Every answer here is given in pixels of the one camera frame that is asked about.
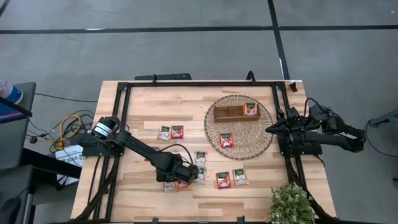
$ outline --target white paper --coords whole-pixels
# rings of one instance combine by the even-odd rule
[[[83,167],[84,158],[81,155],[81,152],[83,152],[83,147],[79,145],[69,146],[66,147],[64,150],[56,151],[55,158],[60,161],[72,164],[74,166]],[[65,185],[73,184],[79,181],[79,179],[73,177],[65,177],[60,174],[57,174],[57,180],[60,184],[63,184],[66,180]]]

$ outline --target red tea bag packet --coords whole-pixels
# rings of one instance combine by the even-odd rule
[[[232,134],[231,133],[225,133],[225,134],[220,134],[220,141],[221,141],[221,147],[233,147],[234,143],[232,142]]]
[[[244,104],[244,115],[245,116],[257,115],[257,103],[245,103]]]
[[[172,139],[183,139],[184,126],[172,126]]]
[[[186,182],[184,182],[182,180],[177,181],[177,191],[188,189],[188,188],[189,188],[189,184],[188,183],[186,183]]]
[[[220,172],[216,174],[217,186],[219,189],[231,188],[231,179],[229,172]]]

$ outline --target wicker tray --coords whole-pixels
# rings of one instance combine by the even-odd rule
[[[256,102],[261,111],[257,121],[214,122],[215,106],[243,105]],[[213,148],[221,155],[236,160],[252,159],[262,154],[271,144],[272,134],[266,132],[266,127],[272,125],[272,119],[267,109],[257,100],[243,95],[229,95],[217,100],[209,108],[205,118],[205,133]],[[221,133],[232,133],[233,147],[222,148]]]

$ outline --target gray floor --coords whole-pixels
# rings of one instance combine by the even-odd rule
[[[389,0],[275,1],[280,26],[398,24],[398,2]],[[270,26],[265,0],[12,0],[0,29],[94,29],[178,26]],[[281,32],[291,79],[303,80],[308,96],[331,106],[348,124],[397,108],[398,30]],[[95,100],[103,80],[189,72],[194,79],[281,79],[272,31],[150,34],[0,35],[0,78],[37,83],[37,92]],[[37,96],[33,122],[49,129],[66,115],[95,104]],[[374,145],[398,154],[397,130],[370,129]],[[47,154],[48,146],[26,144]],[[326,172],[337,214],[344,220],[396,223],[397,159],[324,147]],[[65,221],[72,186],[39,189],[35,223]]]

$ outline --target yellow cable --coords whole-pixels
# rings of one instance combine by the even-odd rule
[[[62,139],[63,138],[62,126],[63,126],[64,122],[66,120],[70,119],[70,118],[77,118],[77,120],[79,120],[79,126],[81,126],[81,118],[79,116],[77,116],[77,115],[67,116],[64,120],[61,121],[61,124],[60,124],[60,139],[59,140],[37,140],[37,141],[38,142],[46,142],[46,143],[55,143],[54,144],[54,149],[56,151],[63,150],[64,145],[63,145],[63,139]],[[68,139],[68,138],[74,137],[74,135],[77,134],[78,131],[79,131],[79,128],[76,129],[74,132],[72,132],[69,136],[65,136],[65,138]]]
[[[80,119],[80,117],[77,116],[77,115],[70,115],[70,116],[67,116],[67,117],[61,122],[61,124],[60,124],[60,140],[57,141],[58,146],[57,146],[57,144],[54,146],[55,150],[57,150],[57,151],[63,149],[63,141],[62,141],[63,131],[62,131],[62,126],[63,126],[64,122],[65,122],[66,120],[70,119],[70,118],[77,118],[77,120],[79,120],[79,126],[81,126],[81,119]],[[76,131],[72,132],[69,136],[65,136],[65,138],[68,139],[68,138],[73,137],[78,131],[79,131],[79,129],[76,129]]]

